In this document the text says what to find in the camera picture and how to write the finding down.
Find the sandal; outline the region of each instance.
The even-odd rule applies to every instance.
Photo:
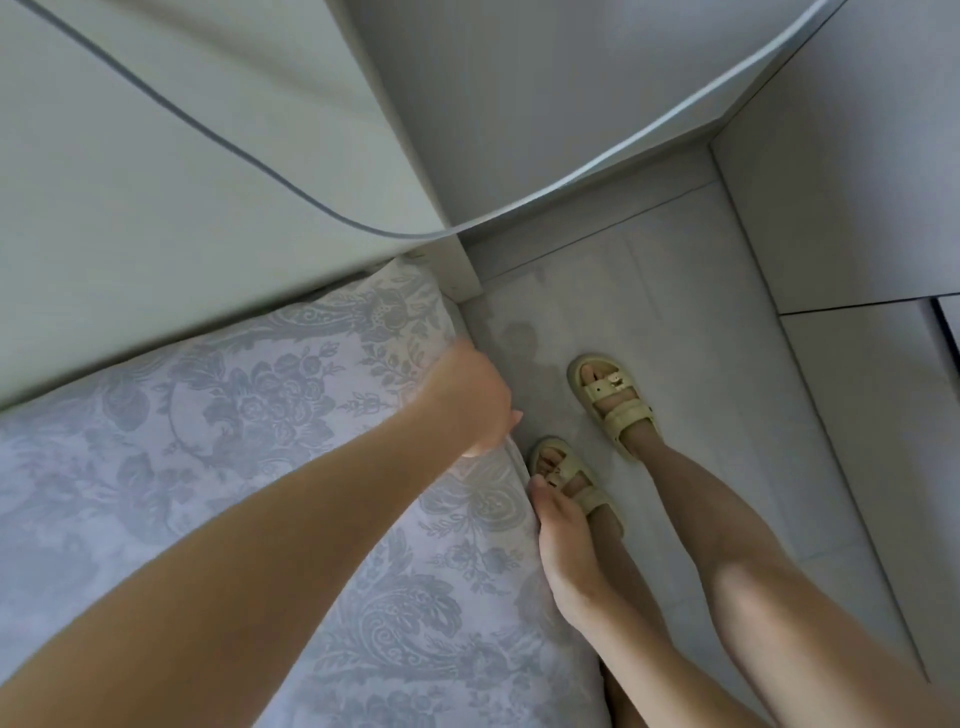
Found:
[[[590,364],[592,362],[609,364],[614,367],[614,371],[587,384],[581,379],[580,370],[583,369],[584,364]],[[660,433],[660,428],[657,427],[657,421],[654,420],[653,409],[640,395],[640,390],[634,383],[634,378],[624,369],[623,365],[603,354],[588,353],[583,356],[578,356],[570,362],[570,366],[567,367],[566,370],[566,379],[570,383],[570,388],[573,389],[573,394],[576,395],[580,404],[582,404],[587,412],[590,413],[590,416],[603,427],[607,436],[613,441],[613,446],[616,447],[617,451],[627,460],[639,462],[623,447],[623,443],[620,442],[620,435],[623,433],[623,430],[633,423],[638,423],[642,420],[649,420],[658,434]],[[606,416],[601,415],[594,406],[596,402],[628,389],[633,389],[636,392],[636,399],[621,402],[608,412]]]
[[[530,457],[527,458],[527,468],[530,470],[530,473],[537,472],[540,454],[545,448],[554,449],[564,456],[560,465],[545,476],[546,481],[562,493],[566,484],[573,479],[574,475],[583,473],[588,482],[587,487],[570,498],[580,506],[580,510],[584,512],[585,516],[589,516],[601,505],[610,506],[620,526],[620,537],[622,538],[624,533],[623,519],[620,518],[620,513],[617,511],[616,506],[613,504],[607,492],[595,485],[595,483],[598,482],[597,476],[587,467],[587,464],[574,453],[573,448],[566,440],[561,440],[559,437],[547,437],[540,440],[530,451]]]

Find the floral patterned bedsheet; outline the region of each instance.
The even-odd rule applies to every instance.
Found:
[[[176,539],[388,417],[452,336],[436,282],[395,260],[0,415],[0,681]],[[258,725],[609,724],[524,476],[508,443],[431,486]]]

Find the white tile floor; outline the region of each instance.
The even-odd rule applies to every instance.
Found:
[[[526,413],[517,443],[527,450],[560,435],[598,472],[684,653],[756,705],[717,641],[649,476],[615,454],[570,394],[565,369],[580,353],[621,359],[667,440],[730,483],[818,584],[913,659],[705,149],[590,190],[468,252],[485,293],[463,313]]]

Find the gray floral pattern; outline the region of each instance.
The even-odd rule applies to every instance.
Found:
[[[0,680],[176,539],[409,401],[453,336],[396,260],[0,415]],[[258,725],[602,725],[511,443],[457,463],[371,552]]]

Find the gray wire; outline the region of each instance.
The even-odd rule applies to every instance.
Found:
[[[630,147],[636,144],[643,137],[659,129],[661,126],[666,124],[672,118],[682,113],[683,111],[689,109],[691,106],[696,104],[698,101],[703,99],[712,91],[719,88],[721,85],[725,84],[730,79],[740,75],[751,66],[756,65],[757,63],[767,58],[768,56],[776,53],[791,37],[793,37],[810,20],[810,18],[812,18],[817,12],[820,11],[820,9],[822,9],[827,4],[828,0],[816,0],[816,2],[813,5],[811,5],[809,8],[807,8],[807,10],[800,17],[798,17],[793,23],[791,23],[790,26],[786,28],[786,30],[784,30],[782,33],[780,33],[777,37],[775,37],[765,46],[760,48],[758,51],[753,53],[750,57],[744,59],[743,61],[735,65],[733,68],[729,69],[726,73],[718,76],[717,78],[715,78],[709,84],[705,85],[696,93],[693,93],[690,96],[687,96],[677,106],[675,106],[673,109],[671,109],[664,115],[660,116],[659,118],[657,118],[656,120],[648,124],[639,132],[631,134],[626,139],[621,141],[619,144],[612,146],[603,154],[591,159],[589,162],[573,170],[568,175],[565,175],[564,177],[560,178],[556,182],[553,182],[552,184],[548,184],[546,187],[539,189],[536,192],[532,192],[531,194],[525,197],[522,197],[519,200],[509,203],[508,205],[505,205],[503,207],[499,207],[493,212],[488,212],[487,214],[480,215],[479,217],[475,217],[472,220],[467,220],[465,223],[461,223],[460,225],[455,225],[452,228],[445,228],[443,230],[432,231],[432,232],[396,232],[396,231],[383,230],[381,228],[375,228],[371,225],[367,225],[366,223],[361,223],[357,220],[353,220],[352,218],[349,218],[346,215],[343,215],[337,212],[332,207],[322,203],[320,200],[315,198],[306,190],[297,186],[293,182],[290,182],[290,180],[285,178],[283,175],[277,172],[276,169],[271,167],[266,162],[255,157],[249,152],[241,149],[229,139],[214,132],[202,121],[191,116],[187,111],[177,106],[174,102],[172,102],[170,99],[168,99],[166,96],[161,94],[159,91],[153,88],[146,81],[144,81],[135,73],[133,73],[133,71],[131,71],[126,65],[120,62],[117,58],[112,56],[102,46],[98,45],[93,40],[91,40],[90,38],[82,34],[76,28],[68,24],[65,20],[61,19],[57,15],[53,14],[52,12],[44,8],[42,5],[36,2],[36,0],[13,0],[13,2],[17,3],[21,7],[27,9],[28,11],[32,12],[34,15],[36,15],[40,19],[46,21],[47,23],[52,25],[54,28],[59,30],[65,36],[69,37],[71,40],[73,40],[75,43],[80,45],[91,55],[95,56],[99,61],[106,64],[112,71],[117,73],[125,81],[127,81],[128,83],[136,87],[139,91],[144,93],[153,102],[155,102],[156,104],[158,104],[159,106],[161,106],[162,108],[166,109],[167,111],[172,113],[174,116],[176,116],[184,124],[196,130],[197,132],[201,133],[210,141],[220,145],[231,154],[243,159],[247,164],[259,170],[263,174],[267,175],[267,177],[269,177],[270,179],[274,180],[275,182],[279,182],[281,185],[286,187],[288,190],[293,192],[295,195],[297,195],[299,198],[307,202],[309,205],[318,209],[320,212],[326,215],[329,215],[334,220],[340,223],[343,223],[344,225],[350,226],[351,228],[355,228],[362,232],[368,232],[372,235],[377,235],[379,237],[386,237],[393,240],[406,240],[408,242],[426,243],[426,242],[430,242],[431,240],[439,240],[442,237],[448,237],[449,235],[456,235],[460,232],[467,231],[470,228],[475,228],[476,226],[489,222],[497,217],[500,217],[501,215],[504,215],[508,212],[512,212],[513,210],[518,209],[519,207],[528,205],[529,203],[532,203],[533,201],[538,200],[539,198],[545,195],[548,195],[551,192],[555,192],[556,190],[562,187],[565,187],[571,182],[574,182],[575,180],[583,177],[587,172],[595,169],[600,164],[603,164],[603,162],[607,161],[607,159],[619,154],[627,147]]]

